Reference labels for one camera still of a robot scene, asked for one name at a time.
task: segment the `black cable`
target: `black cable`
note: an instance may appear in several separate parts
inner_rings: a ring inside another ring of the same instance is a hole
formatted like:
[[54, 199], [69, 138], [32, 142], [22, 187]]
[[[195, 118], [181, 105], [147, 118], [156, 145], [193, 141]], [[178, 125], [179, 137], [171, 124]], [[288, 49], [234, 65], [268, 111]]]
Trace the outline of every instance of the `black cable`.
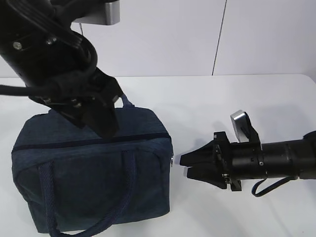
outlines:
[[52, 86], [16, 87], [0, 85], [0, 95], [49, 97], [51, 95], [56, 95], [56, 93], [57, 91]]
[[296, 180], [296, 179], [297, 179], [297, 176], [286, 177], [286, 178], [281, 179], [281, 180], [277, 181], [276, 183], [274, 183], [274, 184], [268, 186], [268, 187], [265, 188], [264, 190], [262, 190], [262, 191], [256, 193], [258, 187], [259, 187], [263, 182], [265, 182], [265, 181], [267, 180], [267, 179], [263, 179], [263, 180], [259, 181], [258, 183], [256, 183], [256, 184], [253, 186], [253, 188], [252, 188], [252, 190], [251, 190], [251, 193], [252, 193], [252, 195], [254, 195], [256, 198], [259, 198], [259, 197], [262, 197], [263, 195], [265, 195], [265, 194], [267, 194], [267, 193], [273, 191], [274, 189], [280, 187], [281, 185], [286, 184], [286, 183], [290, 182], [291, 180]]
[[80, 48], [81, 38], [74, 35], [71, 31], [67, 31], [57, 22], [53, 21], [46, 15], [42, 14], [33, 7], [29, 0], [6, 0], [7, 4], [16, 11], [21, 17], [25, 18], [31, 24], [41, 29], [42, 31], [52, 34], [60, 39], [65, 44]]
[[89, 62], [89, 66], [86, 70], [84, 70], [84, 75], [86, 77], [89, 77], [90, 75], [92, 75], [95, 72], [95, 69], [97, 68], [97, 64], [98, 64], [98, 54], [97, 51], [95, 50], [95, 47], [91, 44], [91, 42], [84, 36], [80, 35], [79, 33], [73, 31], [75, 35], [78, 35], [81, 40], [81, 46], [82, 47], [86, 47], [86, 49], [89, 51], [90, 53], [90, 62]]

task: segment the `black cylinder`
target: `black cylinder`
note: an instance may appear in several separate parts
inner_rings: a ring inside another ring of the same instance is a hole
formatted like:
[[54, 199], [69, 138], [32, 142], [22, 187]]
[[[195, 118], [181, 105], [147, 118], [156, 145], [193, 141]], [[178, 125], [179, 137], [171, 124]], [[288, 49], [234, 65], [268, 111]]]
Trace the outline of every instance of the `black cylinder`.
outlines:
[[[29, 2], [47, 17], [54, 17], [48, 0]], [[32, 25], [6, 0], [0, 0], [0, 55], [27, 86], [44, 85], [48, 78], [81, 65], [78, 52]]]
[[238, 180], [299, 176], [316, 179], [316, 157], [309, 140], [232, 146], [232, 173]]

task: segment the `cable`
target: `cable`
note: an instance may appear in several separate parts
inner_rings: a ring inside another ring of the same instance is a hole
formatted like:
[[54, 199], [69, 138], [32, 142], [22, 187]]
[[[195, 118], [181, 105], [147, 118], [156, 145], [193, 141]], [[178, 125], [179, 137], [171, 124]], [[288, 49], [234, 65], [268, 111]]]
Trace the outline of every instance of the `cable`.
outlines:
[[16, 87], [0, 85], [0, 95], [50, 97], [51, 95], [56, 95], [56, 93], [57, 91], [51, 86]]
[[83, 72], [86, 77], [89, 77], [95, 72], [95, 69], [97, 68], [98, 64], [98, 54], [97, 51], [95, 50], [95, 47], [91, 44], [91, 42], [84, 36], [80, 35], [79, 33], [73, 31], [75, 35], [78, 35], [81, 40], [81, 46], [85, 46], [89, 53], [90, 53], [90, 63], [89, 67]]
[[41, 29], [42, 31], [52, 34], [60, 39], [65, 44], [80, 48], [81, 38], [67, 31], [58, 23], [42, 14], [35, 7], [33, 7], [29, 0], [6, 0], [7, 4], [16, 11], [21, 17], [25, 18], [31, 24]]

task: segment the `bag zipper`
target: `bag zipper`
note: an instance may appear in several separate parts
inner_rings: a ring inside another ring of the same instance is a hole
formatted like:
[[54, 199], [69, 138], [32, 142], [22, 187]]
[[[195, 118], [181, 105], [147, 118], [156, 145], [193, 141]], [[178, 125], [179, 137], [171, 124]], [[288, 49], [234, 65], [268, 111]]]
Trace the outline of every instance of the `bag zipper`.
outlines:
[[92, 139], [92, 140], [83, 140], [83, 141], [72, 141], [72, 142], [60, 142], [60, 143], [49, 143], [49, 144], [37, 144], [37, 145], [22, 145], [14, 147], [12, 153], [31, 150], [31, 149], [58, 149], [58, 148], [70, 148], [70, 147], [82, 147], [88, 145], [98, 145], [98, 144], [108, 144], [108, 143], [118, 143], [118, 142], [131, 142], [139, 140], [152, 140], [155, 138], [169, 138], [170, 135], [167, 132], [163, 133], [151, 133], [151, 134], [142, 134], [142, 135], [132, 135], [124, 137], [113, 137], [110, 139]]

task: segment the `white wall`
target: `white wall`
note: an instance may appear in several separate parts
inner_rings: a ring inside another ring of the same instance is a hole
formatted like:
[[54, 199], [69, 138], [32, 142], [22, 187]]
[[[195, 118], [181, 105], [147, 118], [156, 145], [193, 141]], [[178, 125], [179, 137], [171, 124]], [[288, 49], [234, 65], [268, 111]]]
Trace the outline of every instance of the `white wall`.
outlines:
[[215, 75], [316, 79], [315, 0], [228, 0]]
[[121, 22], [83, 25], [113, 76], [212, 73], [225, 0], [121, 0]]
[[[225, 2], [121, 0], [119, 24], [83, 30], [110, 75], [211, 75]], [[315, 0], [227, 0], [214, 74], [298, 73], [316, 81], [315, 10]], [[0, 77], [16, 77], [1, 58]]]

